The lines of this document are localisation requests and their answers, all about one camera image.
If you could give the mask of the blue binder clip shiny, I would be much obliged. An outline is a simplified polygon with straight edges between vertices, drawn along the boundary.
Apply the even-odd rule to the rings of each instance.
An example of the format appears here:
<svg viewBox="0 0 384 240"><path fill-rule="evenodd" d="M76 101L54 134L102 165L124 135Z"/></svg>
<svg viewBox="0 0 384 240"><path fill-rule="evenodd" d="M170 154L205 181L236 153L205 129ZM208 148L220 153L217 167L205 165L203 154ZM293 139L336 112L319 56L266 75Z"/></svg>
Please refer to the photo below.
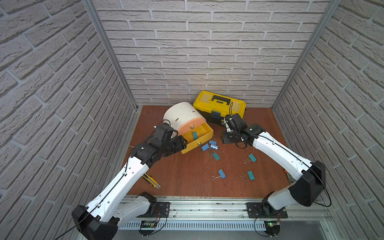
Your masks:
<svg viewBox="0 0 384 240"><path fill-rule="evenodd" d="M214 150L218 150L218 148L219 148L218 146L213 145L213 144L211 144L210 147L211 147L212 149L214 149Z"/></svg>

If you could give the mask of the right circuit board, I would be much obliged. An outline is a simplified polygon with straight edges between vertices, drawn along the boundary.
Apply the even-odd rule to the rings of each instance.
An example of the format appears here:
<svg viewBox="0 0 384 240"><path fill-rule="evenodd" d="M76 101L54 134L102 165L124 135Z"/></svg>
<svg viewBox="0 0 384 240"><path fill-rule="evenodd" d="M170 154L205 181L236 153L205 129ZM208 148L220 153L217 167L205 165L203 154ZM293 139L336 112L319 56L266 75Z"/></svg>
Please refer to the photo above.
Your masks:
<svg viewBox="0 0 384 240"><path fill-rule="evenodd" d="M281 230L281 224L279 222L264 222L265 224L265 233L268 237L277 237Z"/></svg>

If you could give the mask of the round white drawer cabinet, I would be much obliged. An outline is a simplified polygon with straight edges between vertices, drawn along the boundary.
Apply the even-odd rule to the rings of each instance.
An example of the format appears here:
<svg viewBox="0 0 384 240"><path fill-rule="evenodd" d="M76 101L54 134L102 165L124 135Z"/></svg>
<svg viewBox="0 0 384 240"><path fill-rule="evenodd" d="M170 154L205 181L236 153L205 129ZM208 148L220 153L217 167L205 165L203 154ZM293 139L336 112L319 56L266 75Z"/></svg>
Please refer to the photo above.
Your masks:
<svg viewBox="0 0 384 240"><path fill-rule="evenodd" d="M182 102L170 107L163 116L163 122L173 129L178 128L188 120L203 117L190 103Z"/></svg>

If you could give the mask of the yellow utility knife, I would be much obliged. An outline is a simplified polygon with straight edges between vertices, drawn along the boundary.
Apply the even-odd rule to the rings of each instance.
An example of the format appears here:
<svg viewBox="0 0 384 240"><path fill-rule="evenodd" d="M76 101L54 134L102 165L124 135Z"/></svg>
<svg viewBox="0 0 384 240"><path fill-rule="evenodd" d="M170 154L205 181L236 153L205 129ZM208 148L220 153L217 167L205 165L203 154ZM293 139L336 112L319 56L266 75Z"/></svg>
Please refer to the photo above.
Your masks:
<svg viewBox="0 0 384 240"><path fill-rule="evenodd" d="M161 189L161 185L149 173L143 174L142 178L154 188Z"/></svg>

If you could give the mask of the aluminium rail frame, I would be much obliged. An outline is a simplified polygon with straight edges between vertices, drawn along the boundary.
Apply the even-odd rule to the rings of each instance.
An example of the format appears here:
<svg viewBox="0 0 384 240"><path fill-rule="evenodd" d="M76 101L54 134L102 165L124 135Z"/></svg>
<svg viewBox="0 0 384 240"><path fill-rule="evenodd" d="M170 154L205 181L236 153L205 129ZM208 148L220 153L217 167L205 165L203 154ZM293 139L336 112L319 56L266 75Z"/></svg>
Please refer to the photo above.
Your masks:
<svg viewBox="0 0 384 240"><path fill-rule="evenodd" d="M135 197L125 197L121 204L132 202ZM157 221L157 231L258 231L265 232L264 222L283 224L289 221L319 222L322 227L332 221L329 211L319 205L285 207L287 219L250 219L246 203L261 203L259 199L221 199L221 198L158 198L158 202L170 202L168 218L159 214L136 217L118 230L139 230L141 221Z"/></svg>

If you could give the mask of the orange top drawer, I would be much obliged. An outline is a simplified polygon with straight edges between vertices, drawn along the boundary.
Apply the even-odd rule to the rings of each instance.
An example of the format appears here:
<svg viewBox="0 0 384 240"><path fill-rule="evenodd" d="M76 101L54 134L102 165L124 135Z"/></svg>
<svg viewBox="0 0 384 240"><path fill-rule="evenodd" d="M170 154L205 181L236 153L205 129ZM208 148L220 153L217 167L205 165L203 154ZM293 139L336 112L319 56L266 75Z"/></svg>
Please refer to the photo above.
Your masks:
<svg viewBox="0 0 384 240"><path fill-rule="evenodd" d="M179 133L179 135L183 135L183 134L201 126L204 123L206 123L206 119L203 117L188 120L178 128L178 133Z"/></svg>

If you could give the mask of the blue binder clip left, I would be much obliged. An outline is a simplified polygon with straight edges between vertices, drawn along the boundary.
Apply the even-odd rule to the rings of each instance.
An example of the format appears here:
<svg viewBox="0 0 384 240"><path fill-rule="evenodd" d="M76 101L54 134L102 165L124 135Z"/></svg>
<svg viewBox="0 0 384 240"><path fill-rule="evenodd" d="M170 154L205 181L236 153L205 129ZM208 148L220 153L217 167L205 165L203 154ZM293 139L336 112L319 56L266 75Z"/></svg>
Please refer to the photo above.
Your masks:
<svg viewBox="0 0 384 240"><path fill-rule="evenodd" d="M206 151L206 150L208 150L210 148L210 145L209 144L205 144L205 145L203 145L202 147L201 147L201 149L203 150L203 151Z"/></svg>

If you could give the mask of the yellow drawer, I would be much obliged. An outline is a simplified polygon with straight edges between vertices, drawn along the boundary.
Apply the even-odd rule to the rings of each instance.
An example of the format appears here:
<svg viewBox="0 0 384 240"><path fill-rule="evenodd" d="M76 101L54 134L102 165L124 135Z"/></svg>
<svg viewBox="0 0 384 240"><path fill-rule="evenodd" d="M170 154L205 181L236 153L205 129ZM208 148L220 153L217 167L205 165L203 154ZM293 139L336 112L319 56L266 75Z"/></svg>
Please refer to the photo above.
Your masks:
<svg viewBox="0 0 384 240"><path fill-rule="evenodd" d="M208 123L204 123L190 131L182 134L184 139L188 142L187 147L181 151L186 154L195 148L201 148L214 136L214 130Z"/></svg>

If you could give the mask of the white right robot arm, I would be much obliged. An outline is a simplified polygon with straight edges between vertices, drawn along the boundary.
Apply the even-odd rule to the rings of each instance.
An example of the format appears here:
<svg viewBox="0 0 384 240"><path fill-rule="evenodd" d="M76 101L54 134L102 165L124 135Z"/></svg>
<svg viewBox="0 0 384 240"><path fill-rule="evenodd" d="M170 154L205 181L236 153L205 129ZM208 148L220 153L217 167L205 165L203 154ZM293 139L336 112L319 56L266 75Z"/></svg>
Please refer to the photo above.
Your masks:
<svg viewBox="0 0 384 240"><path fill-rule="evenodd" d="M246 124L233 126L226 123L225 127L221 135L224 144L244 143L246 147L254 147L283 167L295 180L290 186L274 191L263 199L259 208L262 215L272 217L292 205L332 205L326 188L326 167L322 162L312 162L293 152L256 124L248 127Z"/></svg>

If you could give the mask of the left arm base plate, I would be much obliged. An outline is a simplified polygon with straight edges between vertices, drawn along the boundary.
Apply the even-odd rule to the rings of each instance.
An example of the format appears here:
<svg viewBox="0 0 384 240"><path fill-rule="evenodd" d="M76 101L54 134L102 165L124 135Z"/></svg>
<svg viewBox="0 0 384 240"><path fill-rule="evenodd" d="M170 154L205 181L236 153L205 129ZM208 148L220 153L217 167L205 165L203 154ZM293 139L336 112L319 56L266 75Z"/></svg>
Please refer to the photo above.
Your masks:
<svg viewBox="0 0 384 240"><path fill-rule="evenodd" d="M153 208L153 212L150 213L151 218L156 218L159 214L162 215L162 218L168 218L170 213L170 202L157 202L156 206Z"/></svg>

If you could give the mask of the yellow black toolbox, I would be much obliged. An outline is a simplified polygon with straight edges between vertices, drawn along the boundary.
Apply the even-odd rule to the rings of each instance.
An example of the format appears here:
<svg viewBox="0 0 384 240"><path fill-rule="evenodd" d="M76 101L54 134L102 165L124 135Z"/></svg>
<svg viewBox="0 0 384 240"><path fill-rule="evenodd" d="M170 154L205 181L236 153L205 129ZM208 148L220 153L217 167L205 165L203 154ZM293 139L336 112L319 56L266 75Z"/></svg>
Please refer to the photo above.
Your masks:
<svg viewBox="0 0 384 240"><path fill-rule="evenodd" d="M207 120L219 126L224 125L224 118L227 115L239 114L241 118L246 111L246 103L225 97L219 94L201 91L193 103L193 107Z"/></svg>

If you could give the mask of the blue binder clip lower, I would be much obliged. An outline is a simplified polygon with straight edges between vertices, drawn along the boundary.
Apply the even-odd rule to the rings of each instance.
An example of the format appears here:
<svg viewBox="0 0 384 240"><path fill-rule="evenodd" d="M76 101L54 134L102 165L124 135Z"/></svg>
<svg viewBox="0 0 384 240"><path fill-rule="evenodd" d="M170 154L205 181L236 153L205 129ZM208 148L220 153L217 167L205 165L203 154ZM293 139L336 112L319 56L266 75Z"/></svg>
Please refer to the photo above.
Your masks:
<svg viewBox="0 0 384 240"><path fill-rule="evenodd" d="M212 176L212 180L216 180L216 179L225 179L226 178L226 174L224 173L224 171L222 169L219 169L218 170L218 173L214 176Z"/></svg>

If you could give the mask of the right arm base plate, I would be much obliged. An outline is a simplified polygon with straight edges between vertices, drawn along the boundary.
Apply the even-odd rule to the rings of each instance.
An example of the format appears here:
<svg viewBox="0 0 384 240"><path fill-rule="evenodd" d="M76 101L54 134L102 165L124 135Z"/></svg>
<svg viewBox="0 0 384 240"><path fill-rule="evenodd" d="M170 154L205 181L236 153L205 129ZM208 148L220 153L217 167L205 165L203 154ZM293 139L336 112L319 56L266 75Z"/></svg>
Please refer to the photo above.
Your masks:
<svg viewBox="0 0 384 240"><path fill-rule="evenodd" d="M249 202L246 203L247 213L250 219L287 219L285 208L275 210L267 204Z"/></svg>

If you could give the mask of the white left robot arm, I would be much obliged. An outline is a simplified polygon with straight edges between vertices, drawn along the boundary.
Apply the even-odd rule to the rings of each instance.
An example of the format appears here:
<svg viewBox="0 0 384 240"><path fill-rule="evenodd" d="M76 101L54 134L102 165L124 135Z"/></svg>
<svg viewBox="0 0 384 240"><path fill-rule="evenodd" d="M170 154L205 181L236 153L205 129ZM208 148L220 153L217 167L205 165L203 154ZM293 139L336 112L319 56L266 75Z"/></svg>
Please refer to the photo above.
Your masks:
<svg viewBox="0 0 384 240"><path fill-rule="evenodd" d="M121 201L157 161L181 152L187 144L169 120L157 125L144 142L134 147L126 164L102 192L86 206L78 205L73 210L76 229L88 240L111 240L130 220L157 214L157 199L147 192L128 204Z"/></svg>

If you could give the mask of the teal binder clip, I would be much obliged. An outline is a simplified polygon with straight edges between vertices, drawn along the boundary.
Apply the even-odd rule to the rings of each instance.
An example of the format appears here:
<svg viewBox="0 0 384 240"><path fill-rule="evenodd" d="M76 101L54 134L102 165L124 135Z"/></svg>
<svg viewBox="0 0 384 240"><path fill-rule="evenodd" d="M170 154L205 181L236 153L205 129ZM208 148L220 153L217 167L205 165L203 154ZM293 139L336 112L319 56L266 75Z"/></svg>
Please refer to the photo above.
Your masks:
<svg viewBox="0 0 384 240"><path fill-rule="evenodd" d="M250 162L255 163L256 161L257 161L256 157L253 154L249 154L248 158L244 160L244 164L247 164Z"/></svg>
<svg viewBox="0 0 384 240"><path fill-rule="evenodd" d="M223 153L224 153L224 151L222 151L222 152L213 152L213 153L210 153L210 157L214 158L216 161L219 161L221 159L220 156Z"/></svg>
<svg viewBox="0 0 384 240"><path fill-rule="evenodd" d="M198 132L192 132L193 134L193 139L194 140L197 140L198 138L204 136L205 134L204 133L198 133Z"/></svg>
<svg viewBox="0 0 384 240"><path fill-rule="evenodd" d="M251 181L253 181L255 179L255 177L254 177L254 174L252 173L252 171L248 171L246 175L240 176L240 179L241 180L250 179Z"/></svg>

